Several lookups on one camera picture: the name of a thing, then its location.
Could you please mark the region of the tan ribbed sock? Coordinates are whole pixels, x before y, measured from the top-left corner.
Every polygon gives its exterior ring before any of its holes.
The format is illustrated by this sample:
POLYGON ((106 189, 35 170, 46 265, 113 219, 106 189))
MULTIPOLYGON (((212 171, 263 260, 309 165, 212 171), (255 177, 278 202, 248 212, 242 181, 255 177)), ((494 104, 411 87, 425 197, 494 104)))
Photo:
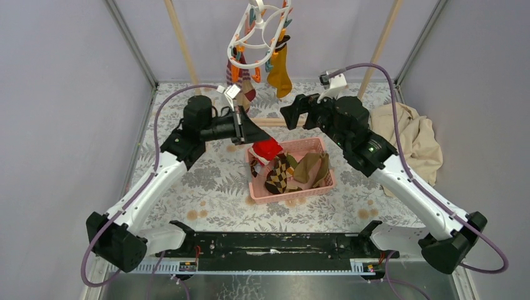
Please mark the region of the tan ribbed sock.
POLYGON ((308 152, 294 168, 293 178, 303 184, 311 182, 312 188, 320 188, 330 171, 329 154, 308 152))

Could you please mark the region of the pink basket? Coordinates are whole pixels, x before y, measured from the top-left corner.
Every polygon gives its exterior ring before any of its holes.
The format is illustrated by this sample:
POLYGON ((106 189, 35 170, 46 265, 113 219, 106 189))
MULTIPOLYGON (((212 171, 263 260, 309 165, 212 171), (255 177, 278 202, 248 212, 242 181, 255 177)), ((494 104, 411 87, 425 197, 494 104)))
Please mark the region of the pink basket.
MULTIPOLYGON (((279 144, 283 147, 282 153, 291 154, 292 156, 294 156, 294 158, 298 162, 306 155, 306 153, 328 153, 326 149, 326 145, 323 139, 320 137, 312 137, 312 138, 298 139, 298 140, 287 141, 287 142, 279 142, 279 144)), ((248 149, 245 154, 245 160, 248 166, 249 166, 250 160, 252 159, 253 157, 249 153, 249 149, 248 149)), ((304 198, 304 197, 309 197, 309 196, 321 196, 323 194, 330 192, 336 185, 336 179, 332 171, 330 159, 329 159, 329 165, 330 165, 329 174, 327 175, 325 182, 321 185, 321 187, 312 188, 311 182, 308 182, 307 184, 303 184, 293 179, 290 181, 290 183, 293 185, 299 186, 300 188, 302 188, 302 191, 289 192, 289 193, 277 194, 277 195, 269 193, 264 187, 265 179, 261 176, 253 177, 250 171, 250 167, 249 167, 250 196, 253 200, 255 200, 257 204, 275 203, 275 202, 287 201, 287 200, 292 200, 296 198, 304 198)), ((265 165, 261 169, 261 171, 259 172, 260 175, 266 175, 268 172, 268 169, 272 166, 273 166, 273 160, 270 161, 269 164, 265 165)))

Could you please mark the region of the brown yellow argyle sock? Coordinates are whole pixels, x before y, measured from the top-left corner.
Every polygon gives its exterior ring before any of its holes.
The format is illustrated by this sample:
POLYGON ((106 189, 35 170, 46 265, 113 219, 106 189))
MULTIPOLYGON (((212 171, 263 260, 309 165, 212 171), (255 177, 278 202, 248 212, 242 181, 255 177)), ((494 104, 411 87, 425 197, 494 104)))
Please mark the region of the brown yellow argyle sock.
POLYGON ((298 166, 298 161, 294 156, 289 153, 281 153, 272 162, 273 165, 268 169, 266 175, 260 175, 259 172, 264 166, 255 157, 249 163, 252 176, 255 178, 263 177, 265 179, 264 187, 269 193, 277 195, 303 190, 301 187, 290 183, 294 179, 294 169, 298 166))

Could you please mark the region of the mustard yellow sock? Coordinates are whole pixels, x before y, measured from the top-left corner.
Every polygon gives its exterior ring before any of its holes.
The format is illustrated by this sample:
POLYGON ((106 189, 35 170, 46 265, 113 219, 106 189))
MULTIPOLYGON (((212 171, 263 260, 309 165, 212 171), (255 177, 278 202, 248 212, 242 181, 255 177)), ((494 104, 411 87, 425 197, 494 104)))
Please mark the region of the mustard yellow sock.
POLYGON ((272 69, 267 77, 267 83, 276 89, 276 97, 279 99, 286 97, 293 88, 287 70, 288 41, 290 39, 290 35, 285 35, 279 41, 272 55, 272 69))

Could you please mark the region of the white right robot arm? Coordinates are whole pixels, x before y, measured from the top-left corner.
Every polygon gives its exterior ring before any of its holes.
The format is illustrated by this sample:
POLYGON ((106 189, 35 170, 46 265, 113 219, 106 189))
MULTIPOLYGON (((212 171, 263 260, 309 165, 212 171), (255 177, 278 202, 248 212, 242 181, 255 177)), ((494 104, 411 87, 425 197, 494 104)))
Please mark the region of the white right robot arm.
POLYGON ((280 112, 290 130, 306 114, 304 129, 320 129, 342 149, 352 168, 390 190, 424 224, 414 229, 375 222, 371 233, 358 241, 361 254, 373 258, 385 250, 420 255, 444 274, 462 263, 488 220, 478 211, 468 213, 455 206, 416 173, 406 172, 397 149, 370 130, 369 111, 358 98, 300 94, 280 112))

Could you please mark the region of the floral table mat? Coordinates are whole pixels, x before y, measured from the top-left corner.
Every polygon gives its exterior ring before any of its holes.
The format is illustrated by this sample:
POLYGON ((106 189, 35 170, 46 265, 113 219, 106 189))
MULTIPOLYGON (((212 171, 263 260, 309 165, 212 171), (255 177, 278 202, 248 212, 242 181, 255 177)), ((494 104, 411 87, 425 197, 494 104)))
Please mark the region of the floral table mat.
MULTIPOLYGON (((153 126, 159 105, 186 86, 186 83, 164 82, 157 88, 131 187, 154 162, 153 126)), ((265 84, 255 86, 257 96, 251 103, 251 118, 280 118, 279 108, 289 104, 295 95, 322 91, 315 82, 295 83, 291 94, 280 101, 274 88, 265 84)), ((157 123, 160 143, 178 125, 182 110, 193 94, 193 91, 184 92, 164 106, 157 123)), ((385 195, 379 184, 348 166, 340 148, 320 130, 307 131, 300 127, 293 131, 283 127, 265 130, 277 141, 322 138, 336 186, 323 196, 256 204, 250 196, 249 168, 245 161, 249 146, 235 146, 230 140, 213 141, 207 143, 206 153, 192 169, 155 203, 142 228, 158 228, 173 220, 197 231, 356 233, 372 220, 411 228, 424 226, 401 201, 385 195)))

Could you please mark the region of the beige cloth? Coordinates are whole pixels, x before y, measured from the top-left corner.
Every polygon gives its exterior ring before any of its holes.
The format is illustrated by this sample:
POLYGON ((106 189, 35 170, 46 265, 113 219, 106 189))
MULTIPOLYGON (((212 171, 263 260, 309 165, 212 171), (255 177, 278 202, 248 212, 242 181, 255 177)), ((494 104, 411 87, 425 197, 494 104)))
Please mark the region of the beige cloth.
MULTIPOLYGON (((437 171, 443 165, 443 154, 436 141, 433 122, 407 105, 397 103, 397 127, 401 148, 411 169, 431 186, 436 184, 437 171)), ((370 114, 370 128, 397 146, 394 131, 393 106, 377 107, 370 114)))

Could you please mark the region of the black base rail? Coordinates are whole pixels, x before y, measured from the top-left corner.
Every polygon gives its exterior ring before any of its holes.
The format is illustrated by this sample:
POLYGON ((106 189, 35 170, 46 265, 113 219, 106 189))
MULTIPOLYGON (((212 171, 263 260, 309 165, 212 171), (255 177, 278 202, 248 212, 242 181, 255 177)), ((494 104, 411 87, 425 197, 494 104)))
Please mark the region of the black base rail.
POLYGON ((164 256, 202 273, 373 274, 399 253, 378 249, 365 234, 190 232, 164 256))

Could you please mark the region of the beige maroon striped sock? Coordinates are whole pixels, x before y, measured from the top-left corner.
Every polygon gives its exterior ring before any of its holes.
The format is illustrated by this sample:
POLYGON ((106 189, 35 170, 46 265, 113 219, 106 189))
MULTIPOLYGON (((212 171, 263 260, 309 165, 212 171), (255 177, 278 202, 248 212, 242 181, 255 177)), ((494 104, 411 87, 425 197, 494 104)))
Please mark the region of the beige maroon striped sock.
POLYGON ((226 66, 226 84, 235 84, 241 90, 236 96, 237 103, 248 113, 251 103, 256 98, 256 90, 251 82, 251 75, 248 69, 237 68, 232 64, 232 59, 228 59, 226 66))

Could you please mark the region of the red sock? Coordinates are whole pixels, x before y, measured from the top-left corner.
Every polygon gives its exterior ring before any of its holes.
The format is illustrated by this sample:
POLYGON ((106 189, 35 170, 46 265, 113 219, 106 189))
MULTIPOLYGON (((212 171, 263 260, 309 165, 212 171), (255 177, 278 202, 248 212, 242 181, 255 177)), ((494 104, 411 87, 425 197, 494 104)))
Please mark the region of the red sock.
POLYGON ((266 141, 255 142, 249 148, 249 153, 262 166, 269 164, 282 151, 283 147, 272 137, 266 141))

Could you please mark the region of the wooden rack frame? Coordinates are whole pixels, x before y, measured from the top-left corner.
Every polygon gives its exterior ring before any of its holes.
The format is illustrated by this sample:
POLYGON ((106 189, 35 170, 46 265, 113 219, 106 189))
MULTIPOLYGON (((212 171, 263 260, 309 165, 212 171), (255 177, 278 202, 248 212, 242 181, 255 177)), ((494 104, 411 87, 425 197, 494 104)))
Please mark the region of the wooden rack frame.
MULTIPOLYGON (((174 32, 176 34, 176 37, 177 37, 177 41, 179 43, 179 46, 181 48, 181 53, 183 55, 183 58, 184 58, 184 61, 186 63, 186 67, 187 67, 187 70, 188 70, 188 73, 189 73, 189 76, 191 78, 191 82, 194 84, 194 85, 198 85, 199 84, 199 78, 196 74, 196 70, 195 70, 195 67, 194 67, 194 64, 193 64, 193 60, 191 59, 191 53, 189 51, 189 48, 188 48, 188 45, 186 43, 186 40, 185 40, 185 36, 184 36, 184 31, 179 23, 179 19, 178 19, 178 16, 177 16, 177 13, 176 13, 176 10, 174 8, 174 4, 172 1, 170 0, 165 0, 164 2, 165 6, 166 6, 166 9, 167 9, 167 13, 169 15, 169 19, 170 19, 170 22, 172 24, 172 27, 174 29, 174 32)), ((377 46, 372 54, 372 58, 370 60, 369 63, 362 63, 362 64, 355 64, 355 65, 352 65, 352 66, 348 66, 348 67, 345 67, 345 71, 344 73, 347 71, 347 70, 350 70, 350 69, 354 69, 354 68, 362 68, 362 67, 367 67, 367 71, 365 72, 365 75, 363 77, 363 80, 362 80, 362 84, 361 84, 361 87, 359 88, 359 91, 358 91, 358 94, 357 94, 357 97, 359 99, 362 98, 365 90, 366 90, 366 86, 368 85, 368 82, 370 81, 371 79, 371 76, 373 74, 373 70, 374 69, 378 69, 380 70, 386 77, 389 85, 390 85, 390 89, 391 89, 391 92, 394 91, 394 88, 393 88, 393 84, 392 84, 392 81, 389 77, 389 74, 387 71, 385 71, 385 69, 383 69, 381 66, 377 65, 376 63, 378 62, 378 59, 382 53, 382 50, 383 50, 383 47, 386 43, 386 40, 388 39, 388 36, 389 36, 389 33, 391 31, 391 28, 394 24, 394 21, 395 21, 395 18, 397 16, 397 13, 399 12, 399 9, 401 7, 401 4, 402 2, 401 1, 394 1, 393 4, 392 4, 392 8, 391 8, 391 11, 387 17, 387 20, 386 20, 386 23, 384 25, 384 28, 382 30, 382 33, 379 37, 379 41, 377 42, 377 46)), ((253 69, 254 70, 254 75, 251 76, 252 80, 254 80, 256 83, 260 83, 261 82, 261 69, 260 67, 256 68, 256 69, 253 69)))

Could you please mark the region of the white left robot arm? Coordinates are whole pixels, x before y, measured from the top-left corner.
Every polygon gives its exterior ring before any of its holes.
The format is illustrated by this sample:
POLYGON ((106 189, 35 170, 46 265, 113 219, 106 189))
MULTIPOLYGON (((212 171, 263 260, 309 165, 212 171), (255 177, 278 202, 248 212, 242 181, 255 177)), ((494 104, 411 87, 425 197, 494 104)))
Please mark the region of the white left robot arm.
POLYGON ((177 128, 156 145, 155 161, 129 192, 104 214, 87 221, 91 251, 128 273, 146 256, 172 250, 188 256, 194 241, 182 225, 169 223, 144 230, 143 224, 159 198, 206 152, 206 143, 229 139, 235 145, 267 141, 270 135, 255 124, 241 106, 217 116, 210 98, 193 96, 184 107, 177 128))

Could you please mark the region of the white round clip hanger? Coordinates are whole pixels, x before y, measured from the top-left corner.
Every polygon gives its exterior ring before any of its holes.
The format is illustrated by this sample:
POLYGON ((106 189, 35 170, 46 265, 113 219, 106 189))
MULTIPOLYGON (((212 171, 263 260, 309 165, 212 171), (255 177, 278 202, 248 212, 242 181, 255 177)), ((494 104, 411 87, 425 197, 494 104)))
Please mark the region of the white round clip hanger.
POLYGON ((283 1, 281 6, 249 1, 226 50, 231 65, 239 69, 264 66, 269 72, 273 68, 271 60, 276 56, 277 44, 292 21, 289 17, 292 10, 292 1, 283 1), (256 62, 243 62, 241 56, 245 50, 260 50, 263 57, 256 62))

